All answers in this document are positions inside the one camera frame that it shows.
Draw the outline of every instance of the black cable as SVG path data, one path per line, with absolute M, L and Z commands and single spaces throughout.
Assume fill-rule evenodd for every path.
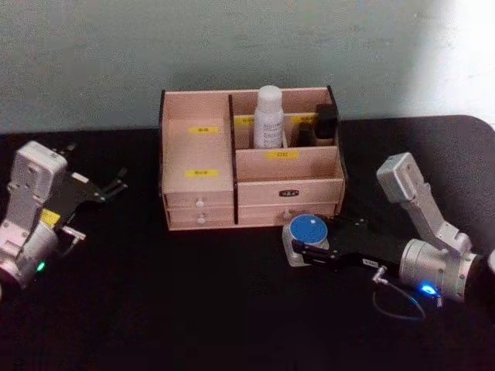
M 421 313 L 421 316 L 412 317 L 409 315 L 398 315 L 395 313 L 391 313 L 389 311 L 385 311 L 377 303 L 377 290 L 375 290 L 375 291 L 373 291 L 372 301 L 373 301 L 373 306 L 375 307 L 375 309 L 377 311 L 379 311 L 382 315 L 386 315 L 387 317 L 391 317 L 391 318 L 395 318 L 395 319 L 402 319 L 405 321 L 423 321 L 426 318 L 426 313 L 425 313 L 423 307 L 410 294 L 408 294 L 406 291 L 402 290 L 401 288 L 398 288 L 394 284 L 391 284 L 390 282 L 388 282 L 386 285 L 393 288 L 394 290 L 396 290 L 396 292 L 398 292 L 399 294 L 401 294 L 402 296 L 407 298 L 419 310 L 419 312 Z

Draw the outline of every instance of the black tablecloth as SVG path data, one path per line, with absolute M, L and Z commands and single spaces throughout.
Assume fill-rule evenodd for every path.
M 346 213 L 416 237 L 374 176 L 386 157 L 410 151 L 444 217 L 476 252 L 493 249 L 488 125 L 471 117 L 348 121 L 340 134 Z M 29 139 L 57 148 L 75 141 L 71 169 L 104 185 L 125 166 L 129 189 L 81 210 L 71 225 L 87 240 L 0 305 L 0 369 L 495 369 L 495 330 L 482 308 L 447 302 L 438 310 L 423 298 L 426 321 L 400 322 L 373 309 L 370 271 L 290 268 L 281 228 L 167 232 L 156 130 L 0 136 L 2 216 L 13 155 Z

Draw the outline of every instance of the yellow label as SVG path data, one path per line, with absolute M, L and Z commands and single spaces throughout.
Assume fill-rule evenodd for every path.
M 291 124 L 302 124 L 308 122 L 310 124 L 316 121 L 316 114 L 300 114 L 299 116 L 291 116 Z
M 48 209 L 41 210 L 41 221 L 44 222 L 47 226 L 54 228 L 56 222 L 59 221 L 60 215 L 54 213 L 53 211 L 49 211 Z
M 268 151 L 266 152 L 266 158 L 268 160 L 296 160 L 299 158 L 299 151 Z
M 218 176 L 220 173 L 215 168 L 202 168 L 186 170 L 186 178 L 211 178 Z
M 254 116 L 252 114 L 245 114 L 242 116 L 234 117 L 234 125 L 251 126 L 254 124 Z
M 189 128 L 189 134 L 218 134 L 217 126 L 210 126 L 208 128 Z

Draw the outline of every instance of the wooden drawer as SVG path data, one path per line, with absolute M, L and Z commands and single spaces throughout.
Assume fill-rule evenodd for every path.
M 232 192 L 187 192 L 166 195 L 166 205 L 169 209 L 201 209 L 233 204 Z
M 239 206 L 338 203 L 342 187 L 343 179 L 239 182 Z
M 176 223 L 186 223 L 195 227 L 207 227 L 216 222 L 234 223 L 233 207 L 172 209 L 167 213 L 172 226 Z
M 294 216 L 301 214 L 333 216 L 335 206 L 335 203 L 241 206 L 239 207 L 239 224 L 281 226 L 290 222 Z

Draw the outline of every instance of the white plastic bottle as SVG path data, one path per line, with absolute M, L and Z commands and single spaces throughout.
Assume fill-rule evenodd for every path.
M 283 130 L 282 91 L 273 85 L 262 87 L 254 111 L 254 147 L 280 148 Z

